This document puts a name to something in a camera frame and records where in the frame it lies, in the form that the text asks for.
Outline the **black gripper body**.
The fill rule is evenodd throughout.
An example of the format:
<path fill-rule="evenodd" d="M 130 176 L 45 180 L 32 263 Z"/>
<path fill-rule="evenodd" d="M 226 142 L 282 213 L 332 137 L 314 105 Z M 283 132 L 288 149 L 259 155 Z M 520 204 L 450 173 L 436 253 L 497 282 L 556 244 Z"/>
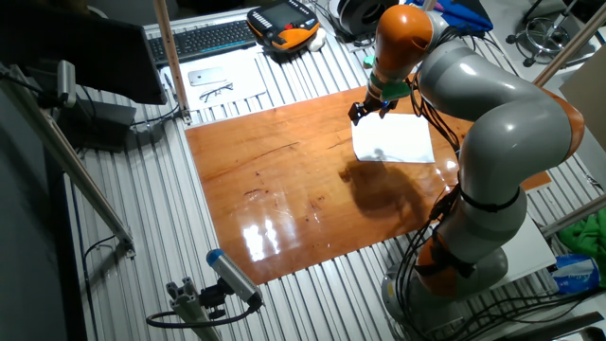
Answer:
<path fill-rule="evenodd" d="M 365 94 L 365 99 L 363 101 L 363 105 L 367 111 L 379 111 L 383 102 L 385 100 L 381 100 L 380 98 L 375 97 L 370 92 Z"/>

